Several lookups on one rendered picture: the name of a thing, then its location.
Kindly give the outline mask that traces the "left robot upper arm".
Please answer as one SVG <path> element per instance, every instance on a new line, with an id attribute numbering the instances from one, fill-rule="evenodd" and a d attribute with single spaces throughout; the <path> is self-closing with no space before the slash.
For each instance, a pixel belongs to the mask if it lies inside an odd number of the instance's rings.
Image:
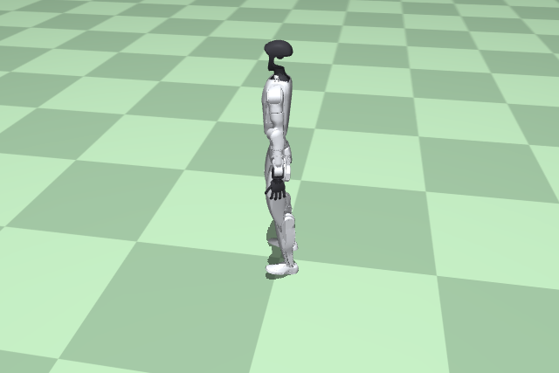
<path id="1" fill-rule="evenodd" d="M 284 135 L 284 93 L 281 86 L 271 86 L 266 93 L 266 100 L 269 106 L 270 120 L 273 124 L 273 127 L 267 130 L 266 136 L 271 141 L 271 134 L 275 130 L 279 130 Z"/>

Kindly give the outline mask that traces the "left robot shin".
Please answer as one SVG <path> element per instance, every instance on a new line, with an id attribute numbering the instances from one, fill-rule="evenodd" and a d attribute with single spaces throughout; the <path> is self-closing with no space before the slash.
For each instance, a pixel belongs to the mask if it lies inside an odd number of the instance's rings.
<path id="1" fill-rule="evenodd" d="M 293 267 L 293 246 L 295 246 L 294 219 L 292 217 L 283 218 L 283 222 L 280 228 L 275 222 L 274 224 L 277 239 L 279 242 L 279 248 L 282 252 L 282 256 L 285 260 L 286 266 Z"/>

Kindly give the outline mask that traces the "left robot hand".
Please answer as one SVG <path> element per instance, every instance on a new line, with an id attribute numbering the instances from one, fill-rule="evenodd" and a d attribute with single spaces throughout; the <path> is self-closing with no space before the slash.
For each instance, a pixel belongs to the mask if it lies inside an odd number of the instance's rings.
<path id="1" fill-rule="evenodd" d="M 285 184 L 282 181 L 283 178 L 284 178 L 284 169 L 283 169 L 283 175 L 282 176 L 274 176 L 274 168 L 272 168 L 272 179 L 273 180 L 271 181 L 271 185 L 265 191 L 265 194 L 267 194 L 268 191 L 271 189 L 271 191 L 272 191 L 271 197 L 270 197 L 271 200 L 273 199 L 274 192 L 275 192 L 274 200 L 277 200 L 278 192 L 279 192 L 279 199 L 281 199 L 281 191 L 283 191 L 283 197 L 286 197 Z"/>

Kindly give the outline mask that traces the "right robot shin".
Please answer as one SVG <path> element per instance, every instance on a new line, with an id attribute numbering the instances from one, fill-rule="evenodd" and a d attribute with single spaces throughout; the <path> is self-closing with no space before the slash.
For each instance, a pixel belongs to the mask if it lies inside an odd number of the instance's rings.
<path id="1" fill-rule="evenodd" d="M 287 193 L 287 192 L 286 192 L 286 193 Z M 287 193 L 287 195 L 290 196 L 288 193 Z M 291 199 L 291 197 L 290 197 L 290 199 Z M 285 208 L 285 211 L 289 211 L 289 212 L 292 213 L 292 205 L 291 205 L 291 203 Z"/>

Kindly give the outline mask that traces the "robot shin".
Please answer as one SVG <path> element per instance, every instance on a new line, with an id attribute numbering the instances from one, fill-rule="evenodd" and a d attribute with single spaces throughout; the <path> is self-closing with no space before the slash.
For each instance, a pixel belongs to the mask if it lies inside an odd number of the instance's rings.
<path id="1" fill-rule="evenodd" d="M 286 192 L 286 193 L 287 193 L 287 192 Z M 290 196 L 288 193 L 287 193 L 287 195 Z M 290 199 L 291 199 L 291 197 L 290 197 Z M 292 213 L 292 205 L 291 205 L 291 203 L 285 208 L 285 211 L 289 211 L 289 212 Z"/>
<path id="2" fill-rule="evenodd" d="M 279 248 L 282 252 L 282 256 L 285 260 L 286 266 L 293 267 L 293 246 L 295 246 L 294 219 L 292 217 L 283 218 L 283 222 L 280 228 L 275 222 L 274 224 L 277 239 L 279 242 Z"/>

